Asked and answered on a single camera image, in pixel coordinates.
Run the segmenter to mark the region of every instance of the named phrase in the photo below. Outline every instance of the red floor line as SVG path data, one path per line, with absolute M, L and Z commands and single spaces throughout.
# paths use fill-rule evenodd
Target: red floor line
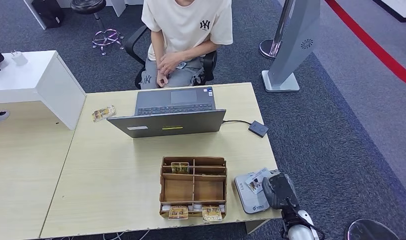
M 325 1 L 365 46 L 367 46 L 389 70 L 406 83 L 406 69 L 369 36 L 335 0 Z

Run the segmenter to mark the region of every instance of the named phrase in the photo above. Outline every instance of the touchpad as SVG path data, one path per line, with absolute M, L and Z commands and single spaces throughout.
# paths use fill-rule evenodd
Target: touchpad
M 173 104 L 196 102 L 197 91 L 196 90 L 172 91 L 170 100 L 172 101 Z

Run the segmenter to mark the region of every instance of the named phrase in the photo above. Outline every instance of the black cable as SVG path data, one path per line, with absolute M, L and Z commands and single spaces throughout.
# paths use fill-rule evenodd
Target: black cable
M 294 213 L 301 219 L 301 221 L 303 221 L 305 224 L 307 224 L 308 226 L 310 226 L 314 230 L 316 230 L 318 233 L 320 233 L 322 235 L 320 240 L 324 240 L 325 239 L 325 233 L 322 230 L 320 230 L 318 227 L 315 227 L 311 223 L 309 223 L 304 217 L 300 216 L 298 214 L 298 212 L 295 210 L 295 208 L 293 207 L 293 204 L 292 204 L 289 197 L 287 197 L 287 202 L 288 202 L 289 206 L 292 208 L 292 210 L 294 211 Z
M 223 120 L 223 124 L 224 123 L 231 123 L 231 122 L 240 122 L 240 123 L 245 123 L 245 124 L 248 124 L 248 125 L 251 125 L 251 123 L 249 123 L 249 122 L 247 122 L 247 121 L 243 121 L 243 120 Z

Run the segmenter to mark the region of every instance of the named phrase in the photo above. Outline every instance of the laptop keyboard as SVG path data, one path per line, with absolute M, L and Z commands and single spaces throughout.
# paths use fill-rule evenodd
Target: laptop keyboard
M 192 104 L 180 106 L 160 106 L 160 107 L 144 107 L 138 109 L 138 115 L 155 115 L 155 114 L 173 114 L 173 113 L 187 113 L 187 112 L 201 112 L 212 110 L 211 103 L 205 104 Z

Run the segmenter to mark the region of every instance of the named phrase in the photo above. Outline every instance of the laptop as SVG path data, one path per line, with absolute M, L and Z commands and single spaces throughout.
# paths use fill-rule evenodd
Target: laptop
M 107 120 L 132 138 L 218 132 L 225 109 L 211 87 L 140 91 L 134 116 Z

